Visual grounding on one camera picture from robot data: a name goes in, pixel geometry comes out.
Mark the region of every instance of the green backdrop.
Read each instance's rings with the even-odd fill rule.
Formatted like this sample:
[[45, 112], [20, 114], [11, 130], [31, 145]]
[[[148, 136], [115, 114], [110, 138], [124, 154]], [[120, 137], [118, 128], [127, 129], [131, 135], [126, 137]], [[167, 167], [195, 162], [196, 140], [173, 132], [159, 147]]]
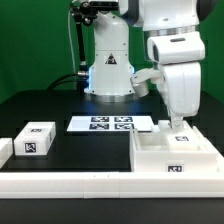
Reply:
[[[56, 78], [72, 73], [68, 39], [70, 0], [1, 0], [0, 2], [0, 102], [23, 90], [46, 89]], [[201, 23], [207, 48], [202, 65], [202, 89], [224, 102], [224, 0]], [[130, 62], [141, 69], [145, 62], [142, 33], [130, 30]], [[77, 52], [76, 31], [72, 29]], [[84, 29], [88, 64], [94, 61], [92, 28]], [[73, 88], [64, 85], [60, 88]]]

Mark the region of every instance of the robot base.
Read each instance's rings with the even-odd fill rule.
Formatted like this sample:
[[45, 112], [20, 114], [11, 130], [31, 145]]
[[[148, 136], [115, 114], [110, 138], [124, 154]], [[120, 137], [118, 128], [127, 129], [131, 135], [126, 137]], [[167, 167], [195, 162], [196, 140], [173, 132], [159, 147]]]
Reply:
[[136, 94], [127, 95], [96, 95], [93, 93], [85, 93], [85, 98], [88, 100], [94, 100], [105, 103], [119, 103], [125, 101], [132, 101], [138, 99]]

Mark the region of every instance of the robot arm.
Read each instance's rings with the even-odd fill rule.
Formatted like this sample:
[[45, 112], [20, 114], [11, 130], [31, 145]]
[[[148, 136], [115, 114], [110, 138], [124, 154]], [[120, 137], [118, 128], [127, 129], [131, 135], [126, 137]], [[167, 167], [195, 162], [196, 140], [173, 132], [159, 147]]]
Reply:
[[[136, 5], [135, 12], [130, 2]], [[144, 70], [144, 77], [157, 85], [172, 128], [180, 129], [183, 117], [196, 115], [200, 104], [198, 61], [205, 57], [205, 47], [197, 31], [197, 0], [120, 0], [119, 4], [124, 18], [143, 27], [146, 57], [154, 63], [148, 75]], [[132, 78], [135, 86], [145, 81], [141, 75], [140, 71]]]

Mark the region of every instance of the white block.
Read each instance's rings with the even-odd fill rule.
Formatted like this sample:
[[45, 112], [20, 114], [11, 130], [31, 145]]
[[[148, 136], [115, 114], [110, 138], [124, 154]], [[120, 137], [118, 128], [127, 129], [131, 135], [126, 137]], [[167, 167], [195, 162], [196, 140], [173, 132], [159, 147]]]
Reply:
[[14, 141], [15, 155], [47, 155], [55, 135], [55, 122], [29, 122]]
[[1, 138], [0, 139], [0, 168], [5, 164], [9, 157], [13, 153], [12, 139]]
[[160, 132], [130, 134], [130, 161], [134, 172], [217, 172], [218, 153], [201, 133], [184, 122], [175, 132], [159, 121]]

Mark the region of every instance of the label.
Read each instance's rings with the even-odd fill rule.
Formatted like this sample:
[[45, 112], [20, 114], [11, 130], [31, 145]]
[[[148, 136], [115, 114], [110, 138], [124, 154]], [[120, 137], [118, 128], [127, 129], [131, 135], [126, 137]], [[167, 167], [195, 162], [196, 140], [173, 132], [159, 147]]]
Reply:
[[109, 58], [107, 59], [107, 61], [106, 61], [106, 65], [117, 65], [117, 62], [116, 62], [116, 60], [115, 60], [113, 54], [111, 54], [111, 55], [109, 56]]
[[36, 153], [37, 145], [36, 143], [25, 143], [25, 153]]
[[189, 139], [187, 136], [176, 136], [175, 138], [178, 142], [189, 142]]
[[169, 173], [184, 172], [184, 165], [167, 165], [167, 172]]
[[43, 129], [31, 129], [30, 132], [42, 132]]

